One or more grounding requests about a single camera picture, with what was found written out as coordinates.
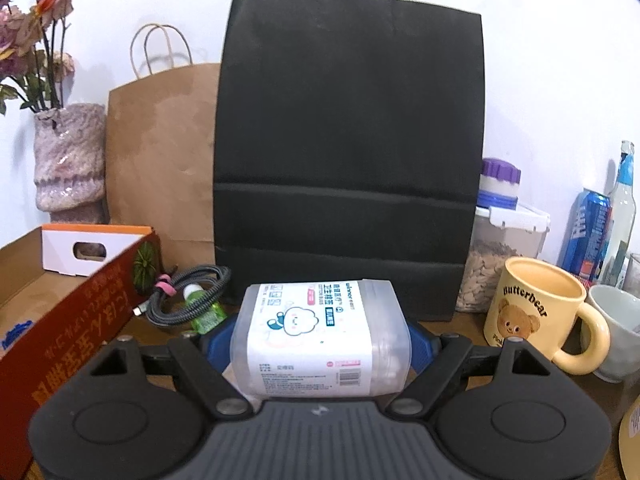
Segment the purple white lidded jar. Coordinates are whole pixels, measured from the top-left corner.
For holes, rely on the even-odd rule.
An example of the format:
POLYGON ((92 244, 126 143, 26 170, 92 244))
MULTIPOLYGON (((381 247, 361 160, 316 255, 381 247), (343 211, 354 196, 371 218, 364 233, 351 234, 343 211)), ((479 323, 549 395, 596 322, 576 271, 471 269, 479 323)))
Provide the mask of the purple white lidded jar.
POLYGON ((515 210, 518 206, 521 175, 521 170, 506 160, 484 158, 476 206, 515 210))

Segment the clear food container with seeds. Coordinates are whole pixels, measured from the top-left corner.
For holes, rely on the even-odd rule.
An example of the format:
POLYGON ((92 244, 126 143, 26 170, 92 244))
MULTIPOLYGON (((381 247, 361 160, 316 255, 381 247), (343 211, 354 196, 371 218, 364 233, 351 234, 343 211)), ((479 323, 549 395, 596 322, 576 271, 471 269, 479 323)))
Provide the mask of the clear food container with seeds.
POLYGON ((550 224, 550 214, 526 204, 515 209, 477 206, 456 310, 486 312, 506 260, 537 258, 550 224))

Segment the white ceramic cup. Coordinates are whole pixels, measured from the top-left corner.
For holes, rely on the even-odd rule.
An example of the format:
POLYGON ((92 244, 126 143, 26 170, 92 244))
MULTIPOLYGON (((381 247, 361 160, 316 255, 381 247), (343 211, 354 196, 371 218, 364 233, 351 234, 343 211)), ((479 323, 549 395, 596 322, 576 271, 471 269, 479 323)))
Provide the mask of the white ceramic cup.
POLYGON ((613 286, 593 285, 587 302, 603 315, 611 334, 608 355, 593 374, 623 382, 639 370, 639 299, 613 286))

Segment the yellow bear mug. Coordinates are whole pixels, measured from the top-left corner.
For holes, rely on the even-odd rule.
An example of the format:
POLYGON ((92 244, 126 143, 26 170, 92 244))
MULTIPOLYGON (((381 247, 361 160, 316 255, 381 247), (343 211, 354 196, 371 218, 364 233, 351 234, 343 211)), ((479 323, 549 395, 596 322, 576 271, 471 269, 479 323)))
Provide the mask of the yellow bear mug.
POLYGON ((611 333, 604 316, 586 299, 587 291, 574 275, 538 259, 511 257, 486 316, 485 340, 502 347, 518 337, 564 372, 590 374, 608 356, 611 333), (589 344, 582 353, 569 354, 563 346, 577 321, 587 325, 589 344))

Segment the purple textured vase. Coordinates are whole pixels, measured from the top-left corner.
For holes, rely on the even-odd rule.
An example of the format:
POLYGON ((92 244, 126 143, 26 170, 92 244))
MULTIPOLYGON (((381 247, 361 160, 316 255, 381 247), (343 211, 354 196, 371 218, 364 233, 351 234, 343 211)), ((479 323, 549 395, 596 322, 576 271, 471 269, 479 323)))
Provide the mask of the purple textured vase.
POLYGON ((75 103, 34 115, 36 206, 54 223, 107 222, 105 106, 75 103))

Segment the green small bottle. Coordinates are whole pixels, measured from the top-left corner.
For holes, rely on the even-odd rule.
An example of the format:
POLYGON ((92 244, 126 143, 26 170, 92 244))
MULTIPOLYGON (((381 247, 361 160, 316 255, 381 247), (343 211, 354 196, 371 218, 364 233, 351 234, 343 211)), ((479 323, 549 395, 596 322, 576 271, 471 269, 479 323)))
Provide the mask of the green small bottle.
MULTIPOLYGON (((206 294, 207 290, 200 284, 186 285, 183 289, 184 305, 193 307, 206 294)), ((209 300, 206 306, 198 312, 198 316, 191 321, 191 326, 198 334, 205 335, 224 322, 226 318, 228 315, 221 305, 217 301, 209 300)))

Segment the blue drink can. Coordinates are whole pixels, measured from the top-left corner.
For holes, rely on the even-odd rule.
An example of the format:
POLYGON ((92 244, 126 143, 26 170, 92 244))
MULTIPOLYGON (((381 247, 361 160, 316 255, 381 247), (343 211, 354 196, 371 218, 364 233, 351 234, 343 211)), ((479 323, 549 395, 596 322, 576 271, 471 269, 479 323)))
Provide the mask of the blue drink can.
POLYGON ((603 246, 610 223, 608 196, 584 188, 578 194, 568 218, 560 266, 592 282, 602 266, 603 246))

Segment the clear cotton swab box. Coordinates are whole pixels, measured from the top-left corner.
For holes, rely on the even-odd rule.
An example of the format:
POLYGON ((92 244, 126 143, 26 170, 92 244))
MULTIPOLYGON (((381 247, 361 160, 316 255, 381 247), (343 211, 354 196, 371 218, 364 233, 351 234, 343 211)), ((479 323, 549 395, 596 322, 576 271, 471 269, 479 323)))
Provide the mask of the clear cotton swab box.
POLYGON ((255 284, 230 359, 240 391, 257 399, 388 396, 405 387, 411 340, 389 281, 255 284))

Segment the black paper bag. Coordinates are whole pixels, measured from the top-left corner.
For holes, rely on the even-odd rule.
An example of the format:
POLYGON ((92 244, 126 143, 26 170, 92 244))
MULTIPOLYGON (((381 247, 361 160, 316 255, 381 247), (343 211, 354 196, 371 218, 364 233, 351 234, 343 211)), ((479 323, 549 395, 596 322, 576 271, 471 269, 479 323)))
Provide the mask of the black paper bag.
POLYGON ((474 222, 482 19, 406 0, 233 0, 216 108, 215 257, 253 284, 376 278, 447 321, 474 222))

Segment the clear glass bottle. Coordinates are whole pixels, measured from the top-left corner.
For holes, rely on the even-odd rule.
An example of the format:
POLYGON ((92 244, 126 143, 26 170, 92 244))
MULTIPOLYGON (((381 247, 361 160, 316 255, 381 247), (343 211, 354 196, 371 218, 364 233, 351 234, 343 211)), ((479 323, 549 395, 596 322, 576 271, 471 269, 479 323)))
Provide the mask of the clear glass bottle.
POLYGON ((620 164, 610 193, 611 217, 606 240, 608 244, 600 274, 601 284, 615 286, 620 278, 636 216, 633 190, 634 144, 631 141, 623 141, 620 147, 620 164))

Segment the brown paper bag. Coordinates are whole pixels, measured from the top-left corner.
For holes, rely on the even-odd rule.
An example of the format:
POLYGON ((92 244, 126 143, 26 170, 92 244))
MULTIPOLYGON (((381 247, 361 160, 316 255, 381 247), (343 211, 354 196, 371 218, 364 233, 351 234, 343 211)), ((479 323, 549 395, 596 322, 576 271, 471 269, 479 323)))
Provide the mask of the brown paper bag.
POLYGON ((105 189, 111 222, 150 226, 163 263, 215 260, 214 142, 220 66, 187 62, 108 94, 105 189))

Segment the dried pink flowers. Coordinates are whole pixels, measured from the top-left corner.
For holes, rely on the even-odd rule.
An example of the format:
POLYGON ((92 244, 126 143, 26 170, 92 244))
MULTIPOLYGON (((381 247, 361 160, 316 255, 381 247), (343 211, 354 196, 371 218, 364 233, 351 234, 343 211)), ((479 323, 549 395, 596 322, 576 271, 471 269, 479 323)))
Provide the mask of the dried pink flowers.
POLYGON ((1 0, 1 111, 14 100, 34 113, 61 108, 75 73, 65 49, 74 0, 36 0, 26 12, 11 1, 1 0))

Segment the red cardboard box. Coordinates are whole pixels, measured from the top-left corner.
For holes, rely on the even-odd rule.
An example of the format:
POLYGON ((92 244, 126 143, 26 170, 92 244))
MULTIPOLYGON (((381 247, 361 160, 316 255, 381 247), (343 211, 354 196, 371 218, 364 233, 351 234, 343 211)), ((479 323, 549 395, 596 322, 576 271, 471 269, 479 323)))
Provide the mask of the red cardboard box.
POLYGON ((120 332, 160 272, 149 226, 45 224, 2 248, 2 478, 24 476, 32 414, 120 332))

